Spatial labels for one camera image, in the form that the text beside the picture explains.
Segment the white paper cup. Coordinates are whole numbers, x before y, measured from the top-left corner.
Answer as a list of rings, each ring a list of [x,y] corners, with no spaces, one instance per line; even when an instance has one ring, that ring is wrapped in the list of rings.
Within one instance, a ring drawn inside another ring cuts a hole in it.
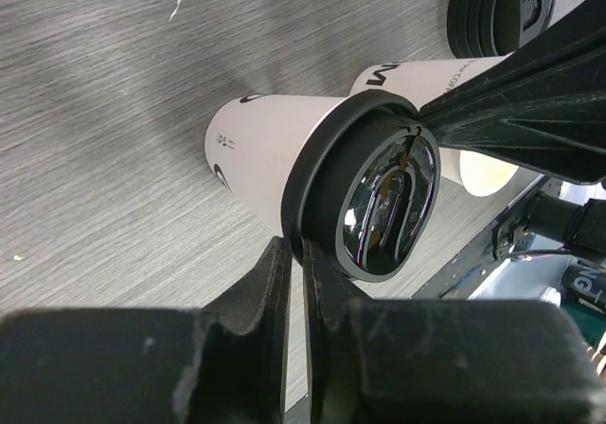
[[[358,108],[349,97],[236,98],[208,125],[206,161],[221,184],[299,249],[310,179]]]
[[[442,108],[452,102],[458,89],[498,63],[502,57],[449,59],[422,62],[388,62],[371,65],[350,87],[355,95],[378,89],[408,99],[419,111]],[[502,189],[518,167],[478,152],[441,148],[441,176],[475,197],[487,197]]]

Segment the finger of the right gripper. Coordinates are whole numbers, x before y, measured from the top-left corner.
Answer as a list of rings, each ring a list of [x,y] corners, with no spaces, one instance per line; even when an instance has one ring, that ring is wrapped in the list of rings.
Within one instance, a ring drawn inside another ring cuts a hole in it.
[[[369,318],[394,307],[360,290],[309,240],[303,277],[311,422],[402,421],[399,341],[367,339]]]

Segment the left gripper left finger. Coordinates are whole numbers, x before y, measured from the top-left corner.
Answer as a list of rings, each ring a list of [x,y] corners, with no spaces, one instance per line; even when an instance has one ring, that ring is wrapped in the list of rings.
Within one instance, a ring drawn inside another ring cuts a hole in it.
[[[195,313],[181,422],[283,422],[292,258],[288,240],[271,238],[248,273]]]

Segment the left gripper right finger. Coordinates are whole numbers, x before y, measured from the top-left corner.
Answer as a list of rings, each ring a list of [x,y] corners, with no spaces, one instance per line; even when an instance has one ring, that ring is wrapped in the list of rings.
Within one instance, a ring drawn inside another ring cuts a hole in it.
[[[604,181],[605,0],[585,0],[420,120],[442,147],[570,183]]]

